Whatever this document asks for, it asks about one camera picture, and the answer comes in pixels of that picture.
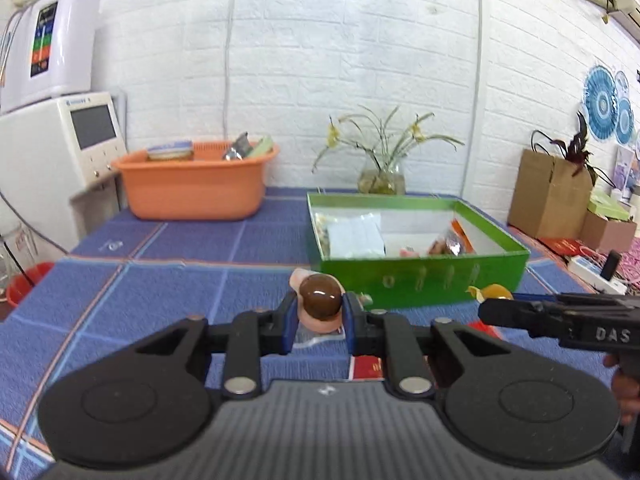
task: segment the brown ball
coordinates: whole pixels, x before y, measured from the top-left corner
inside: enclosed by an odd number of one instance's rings
[[[342,291],[333,276],[312,274],[300,283],[302,307],[320,321],[335,317],[340,311]]]

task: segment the glass vase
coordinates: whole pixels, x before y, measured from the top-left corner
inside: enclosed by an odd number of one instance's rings
[[[394,162],[378,168],[375,162],[367,157],[358,178],[358,191],[381,195],[404,195],[406,187],[402,162]]]

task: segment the white brick wall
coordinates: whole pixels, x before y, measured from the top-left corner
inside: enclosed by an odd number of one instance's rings
[[[625,70],[640,102],[640,50],[583,0],[489,1],[486,106],[471,177],[474,202],[504,220],[530,131],[570,138],[584,76],[597,62]],[[222,135],[228,2],[102,0],[93,85],[127,93],[132,149]],[[0,21],[10,12],[10,0],[0,0]],[[236,0],[229,132],[273,136],[281,154],[270,184],[353,187],[359,154],[326,158],[310,172],[329,115],[403,104],[399,121],[433,111],[428,132],[468,140],[477,57],[478,0]],[[615,149],[591,143],[606,170]],[[466,157],[466,147],[421,146],[406,162],[408,189],[460,193]]]

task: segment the power strip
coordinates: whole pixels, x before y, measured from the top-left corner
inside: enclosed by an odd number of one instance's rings
[[[626,293],[626,285],[624,283],[617,278],[612,278],[611,281],[608,282],[600,276],[602,269],[583,256],[574,256],[571,258],[567,268],[569,272],[574,273],[599,292],[620,294],[622,296]]]

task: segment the yellow flower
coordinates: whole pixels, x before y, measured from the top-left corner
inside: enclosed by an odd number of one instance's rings
[[[326,138],[326,145],[329,148],[334,148],[338,145],[338,139],[340,138],[340,130],[334,126],[334,122],[331,121],[329,124],[329,135]]]
[[[411,125],[411,134],[413,136],[413,138],[415,139],[415,142],[423,142],[426,137],[424,136],[424,133],[422,132],[422,130],[420,129],[420,126],[418,125],[418,123],[414,123]]]

